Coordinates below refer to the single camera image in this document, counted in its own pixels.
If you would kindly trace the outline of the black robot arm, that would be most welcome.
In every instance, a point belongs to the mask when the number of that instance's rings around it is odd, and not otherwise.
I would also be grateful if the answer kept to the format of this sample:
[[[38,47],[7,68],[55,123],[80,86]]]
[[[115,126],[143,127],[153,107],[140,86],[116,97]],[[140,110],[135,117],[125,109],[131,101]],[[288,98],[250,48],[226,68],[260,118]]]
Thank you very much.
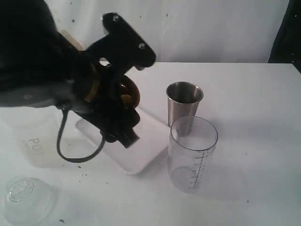
[[[139,138],[134,126],[140,117],[122,100],[124,77],[67,41],[46,2],[1,1],[2,107],[55,106],[63,115],[72,111],[95,125],[107,142],[129,148]]]

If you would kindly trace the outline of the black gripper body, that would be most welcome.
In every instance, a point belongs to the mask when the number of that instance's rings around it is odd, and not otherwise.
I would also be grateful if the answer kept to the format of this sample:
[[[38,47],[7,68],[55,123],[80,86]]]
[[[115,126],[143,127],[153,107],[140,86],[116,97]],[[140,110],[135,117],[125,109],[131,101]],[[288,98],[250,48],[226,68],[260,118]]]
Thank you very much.
[[[102,57],[104,38],[87,50],[75,42],[72,45],[78,57],[73,88],[79,98],[72,110],[96,126],[105,141],[119,141],[122,129],[134,129],[140,122],[135,108],[125,108],[119,92],[121,77],[128,71],[115,69]]]

